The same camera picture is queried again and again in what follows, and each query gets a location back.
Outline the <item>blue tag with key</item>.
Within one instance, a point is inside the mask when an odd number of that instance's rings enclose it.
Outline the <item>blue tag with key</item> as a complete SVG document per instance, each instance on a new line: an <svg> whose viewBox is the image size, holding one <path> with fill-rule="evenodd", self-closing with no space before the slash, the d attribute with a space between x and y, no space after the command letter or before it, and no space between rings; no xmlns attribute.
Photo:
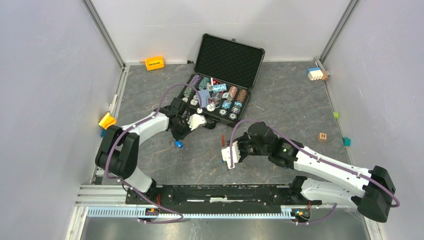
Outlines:
<svg viewBox="0 0 424 240"><path fill-rule="evenodd" d="M184 147L184 144L181 141L178 141L178 140L174 141L173 144L175 145L175 147L177 147L179 149L182 149Z"/></svg>

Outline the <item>red keyring with key bunch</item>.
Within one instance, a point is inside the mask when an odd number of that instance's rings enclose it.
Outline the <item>red keyring with key bunch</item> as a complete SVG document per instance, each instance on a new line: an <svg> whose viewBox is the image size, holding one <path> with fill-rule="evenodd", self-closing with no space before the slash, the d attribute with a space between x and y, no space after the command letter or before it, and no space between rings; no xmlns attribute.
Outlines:
<svg viewBox="0 0 424 240"><path fill-rule="evenodd" d="M227 147L226 141L225 141L225 135L222 133L221 134L221 157L222 157L222 162L226 163L226 160L224 159L224 155L223 155L223 150Z"/></svg>

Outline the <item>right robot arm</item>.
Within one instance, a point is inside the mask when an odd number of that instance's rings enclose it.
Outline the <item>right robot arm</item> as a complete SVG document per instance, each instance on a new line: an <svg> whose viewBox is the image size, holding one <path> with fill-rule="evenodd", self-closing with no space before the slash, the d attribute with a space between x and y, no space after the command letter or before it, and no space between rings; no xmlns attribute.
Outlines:
<svg viewBox="0 0 424 240"><path fill-rule="evenodd" d="M275 166L323 179L296 176L288 190L295 205L316 202L349 206L379 223L387 222L390 210L400 207L396 188L385 168L376 165L368 169L343 163L290 139L263 121L250 122L241 137L231 136L221 149L228 169L248 156L266 156Z"/></svg>

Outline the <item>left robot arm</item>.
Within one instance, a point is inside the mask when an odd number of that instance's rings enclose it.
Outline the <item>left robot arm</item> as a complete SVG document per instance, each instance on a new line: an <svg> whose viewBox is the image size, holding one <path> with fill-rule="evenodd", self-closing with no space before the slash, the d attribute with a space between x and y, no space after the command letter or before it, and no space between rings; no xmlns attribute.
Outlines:
<svg viewBox="0 0 424 240"><path fill-rule="evenodd" d="M182 140L189 127L189 106L179 98L170 105L157 108L145 118L125 126L112 125L105 131L95 157L95 165L113 174L138 190L145 204L157 198L156 182L138 167L139 146L154 135L170 131L175 140Z"/></svg>

